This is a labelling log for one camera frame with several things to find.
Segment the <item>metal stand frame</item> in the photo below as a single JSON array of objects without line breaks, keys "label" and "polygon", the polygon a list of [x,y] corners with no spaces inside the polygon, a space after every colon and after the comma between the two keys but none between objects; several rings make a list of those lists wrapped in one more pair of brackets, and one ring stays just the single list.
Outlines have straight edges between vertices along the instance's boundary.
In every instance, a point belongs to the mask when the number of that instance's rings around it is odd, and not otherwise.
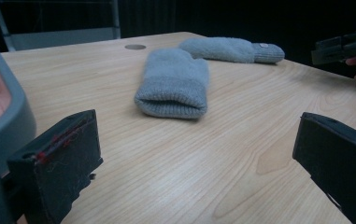
[{"label": "metal stand frame", "polygon": [[121,37],[118,0],[0,0],[0,30],[9,51]]}]

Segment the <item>grey sock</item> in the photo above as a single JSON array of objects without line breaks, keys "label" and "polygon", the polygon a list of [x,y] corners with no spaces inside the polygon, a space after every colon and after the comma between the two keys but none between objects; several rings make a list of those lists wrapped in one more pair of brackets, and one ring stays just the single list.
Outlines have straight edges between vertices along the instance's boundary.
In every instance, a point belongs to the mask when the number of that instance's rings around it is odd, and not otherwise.
[{"label": "grey sock", "polygon": [[181,42],[179,47],[193,58],[231,63],[278,63],[285,58],[284,50],[277,45],[232,37],[190,38]]},{"label": "grey sock", "polygon": [[157,49],[147,58],[135,104],[150,116],[199,119],[207,111],[207,62],[182,49]]}]

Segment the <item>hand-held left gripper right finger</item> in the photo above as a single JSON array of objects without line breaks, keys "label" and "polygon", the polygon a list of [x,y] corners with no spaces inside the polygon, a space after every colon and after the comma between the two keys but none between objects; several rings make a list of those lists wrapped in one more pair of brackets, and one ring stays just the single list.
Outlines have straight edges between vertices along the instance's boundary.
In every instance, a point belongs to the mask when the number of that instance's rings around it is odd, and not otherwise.
[{"label": "hand-held left gripper right finger", "polygon": [[356,224],[356,130],[331,118],[303,113],[292,157]]}]

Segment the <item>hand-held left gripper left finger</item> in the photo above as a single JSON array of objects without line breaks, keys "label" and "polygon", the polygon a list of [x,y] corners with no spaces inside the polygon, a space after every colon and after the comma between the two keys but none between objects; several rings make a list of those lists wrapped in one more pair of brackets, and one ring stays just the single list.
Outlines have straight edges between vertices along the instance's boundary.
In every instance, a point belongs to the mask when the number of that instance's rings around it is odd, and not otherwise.
[{"label": "hand-held left gripper left finger", "polygon": [[60,224],[102,162],[93,109],[60,120],[12,154],[7,166],[22,187],[27,222]]}]

